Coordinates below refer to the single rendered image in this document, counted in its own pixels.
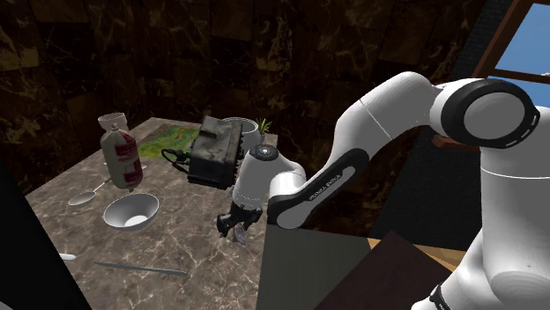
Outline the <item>green patterned mat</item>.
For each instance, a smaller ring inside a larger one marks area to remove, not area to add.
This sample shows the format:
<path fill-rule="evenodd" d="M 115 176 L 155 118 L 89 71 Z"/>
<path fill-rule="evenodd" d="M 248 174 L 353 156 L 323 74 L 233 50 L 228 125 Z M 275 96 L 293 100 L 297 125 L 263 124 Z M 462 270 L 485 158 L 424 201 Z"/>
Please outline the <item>green patterned mat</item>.
<path fill-rule="evenodd" d="M 190 126 L 160 125 L 156 130 L 137 143 L 141 157 L 162 159 L 162 149 L 190 152 L 199 129 Z"/>

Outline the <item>silver spoon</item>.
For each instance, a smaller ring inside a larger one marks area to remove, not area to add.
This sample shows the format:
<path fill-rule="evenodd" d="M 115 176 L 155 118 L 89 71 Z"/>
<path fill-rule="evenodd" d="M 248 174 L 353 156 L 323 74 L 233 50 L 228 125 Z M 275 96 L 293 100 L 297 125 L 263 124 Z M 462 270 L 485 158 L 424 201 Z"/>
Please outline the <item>silver spoon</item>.
<path fill-rule="evenodd" d="M 109 183 L 110 181 L 111 181 L 111 179 L 108 178 L 108 179 L 104 180 L 97 188 L 95 188 L 91 191 L 86 191 L 86 192 L 80 193 L 79 195 L 72 197 L 69 200 L 68 204 L 70 206 L 78 207 L 78 206 L 85 206 L 85 205 L 91 203 L 96 197 L 96 192 L 101 187 L 103 187 L 104 185 Z"/>

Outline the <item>white round pot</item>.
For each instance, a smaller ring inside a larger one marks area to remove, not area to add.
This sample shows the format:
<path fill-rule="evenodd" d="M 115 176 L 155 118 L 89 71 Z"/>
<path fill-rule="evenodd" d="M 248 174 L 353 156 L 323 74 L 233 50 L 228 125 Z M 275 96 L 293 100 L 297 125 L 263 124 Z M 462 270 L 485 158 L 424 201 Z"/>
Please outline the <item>white round pot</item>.
<path fill-rule="evenodd" d="M 242 143 L 241 147 L 244 153 L 250 148 L 261 144 L 262 137 L 259 132 L 258 124 L 247 118 L 227 117 L 224 122 L 240 123 L 242 125 Z"/>

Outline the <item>brown framed window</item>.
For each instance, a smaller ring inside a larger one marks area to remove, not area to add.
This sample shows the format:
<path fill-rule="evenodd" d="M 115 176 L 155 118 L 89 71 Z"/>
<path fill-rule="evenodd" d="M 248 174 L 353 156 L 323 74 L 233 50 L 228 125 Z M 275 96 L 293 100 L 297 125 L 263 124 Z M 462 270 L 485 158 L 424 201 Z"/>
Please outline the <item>brown framed window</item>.
<path fill-rule="evenodd" d="M 504 78 L 524 88 L 538 106 L 550 107 L 550 0 L 510 0 L 489 41 L 473 30 L 461 58 L 483 48 L 472 75 Z"/>

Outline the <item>white bowl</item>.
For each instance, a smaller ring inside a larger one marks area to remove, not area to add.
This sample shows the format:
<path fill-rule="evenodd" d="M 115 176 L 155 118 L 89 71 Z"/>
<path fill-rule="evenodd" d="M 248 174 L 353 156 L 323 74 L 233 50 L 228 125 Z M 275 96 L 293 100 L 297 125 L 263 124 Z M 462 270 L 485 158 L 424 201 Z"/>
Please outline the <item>white bowl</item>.
<path fill-rule="evenodd" d="M 104 222 L 120 231 L 136 231 L 147 226 L 160 208 L 159 199 L 151 194 L 133 193 L 113 201 L 104 211 Z"/>

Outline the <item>long silver knife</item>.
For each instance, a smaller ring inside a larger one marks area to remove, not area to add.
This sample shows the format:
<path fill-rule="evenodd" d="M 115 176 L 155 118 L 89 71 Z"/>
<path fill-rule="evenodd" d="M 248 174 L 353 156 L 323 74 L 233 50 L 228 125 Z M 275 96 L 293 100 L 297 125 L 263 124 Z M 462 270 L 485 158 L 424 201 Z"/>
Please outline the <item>long silver knife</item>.
<path fill-rule="evenodd" d="M 112 263 L 112 262 L 93 262 L 93 263 L 103 267 L 114 268 L 114 269 L 139 270 L 139 271 L 156 272 L 161 274 L 182 276 L 182 277 L 188 275 L 188 272 L 183 270 L 177 270 L 177 269 L 158 269 L 158 268 L 149 268 L 149 267 L 139 267 L 139 266 L 132 266 L 128 264 L 120 264 L 120 263 Z"/>

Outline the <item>white cup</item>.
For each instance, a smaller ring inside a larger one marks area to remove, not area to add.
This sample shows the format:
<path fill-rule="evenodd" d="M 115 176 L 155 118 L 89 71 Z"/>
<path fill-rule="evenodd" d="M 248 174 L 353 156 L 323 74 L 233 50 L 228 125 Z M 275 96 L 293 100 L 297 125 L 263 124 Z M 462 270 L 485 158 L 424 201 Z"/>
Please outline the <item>white cup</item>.
<path fill-rule="evenodd" d="M 128 123 L 125 113 L 115 112 L 111 114 L 105 114 L 98 118 L 99 125 L 105 130 L 110 131 L 112 125 L 115 123 L 118 129 L 128 131 Z"/>

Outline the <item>black boxy appliance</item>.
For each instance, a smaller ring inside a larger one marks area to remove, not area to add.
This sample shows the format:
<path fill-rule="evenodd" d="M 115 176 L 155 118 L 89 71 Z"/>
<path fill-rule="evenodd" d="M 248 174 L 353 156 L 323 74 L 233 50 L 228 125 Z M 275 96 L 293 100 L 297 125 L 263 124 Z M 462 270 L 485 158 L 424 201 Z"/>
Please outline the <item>black boxy appliance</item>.
<path fill-rule="evenodd" d="M 236 182 L 238 160 L 243 158 L 242 125 L 206 116 L 189 152 L 162 149 L 174 168 L 187 174 L 189 183 L 227 189 Z"/>

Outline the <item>white and red bottle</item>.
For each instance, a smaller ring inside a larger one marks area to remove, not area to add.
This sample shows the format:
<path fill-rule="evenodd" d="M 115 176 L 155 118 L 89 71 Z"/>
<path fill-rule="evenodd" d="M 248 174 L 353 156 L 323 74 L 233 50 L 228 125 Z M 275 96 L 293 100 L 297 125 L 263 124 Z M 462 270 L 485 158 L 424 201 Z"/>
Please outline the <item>white and red bottle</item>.
<path fill-rule="evenodd" d="M 143 180 L 143 168 L 135 138 L 116 123 L 100 140 L 110 180 L 120 189 L 133 191 Z"/>

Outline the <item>dark robot stand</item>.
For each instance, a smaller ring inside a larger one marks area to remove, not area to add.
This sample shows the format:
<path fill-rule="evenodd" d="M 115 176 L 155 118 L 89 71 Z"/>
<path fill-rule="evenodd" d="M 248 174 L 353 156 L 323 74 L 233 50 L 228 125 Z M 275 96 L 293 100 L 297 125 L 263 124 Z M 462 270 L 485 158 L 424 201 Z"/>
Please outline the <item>dark robot stand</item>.
<path fill-rule="evenodd" d="M 256 310 L 410 310 L 450 273 L 394 232 L 371 246 L 267 225 Z"/>

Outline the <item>small green potted plant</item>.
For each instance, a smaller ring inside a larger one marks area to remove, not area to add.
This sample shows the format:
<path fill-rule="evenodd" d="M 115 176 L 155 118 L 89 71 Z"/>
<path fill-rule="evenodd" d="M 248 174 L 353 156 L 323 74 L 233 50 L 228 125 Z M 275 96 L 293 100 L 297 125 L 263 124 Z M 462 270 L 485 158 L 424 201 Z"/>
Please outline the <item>small green potted plant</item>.
<path fill-rule="evenodd" d="M 265 140 L 265 135 L 269 132 L 269 129 L 272 126 L 272 122 L 269 122 L 265 118 L 256 118 L 255 122 L 256 122 L 257 127 L 258 127 L 258 132 L 259 132 L 260 137 L 261 137 L 261 142 L 263 142 Z"/>

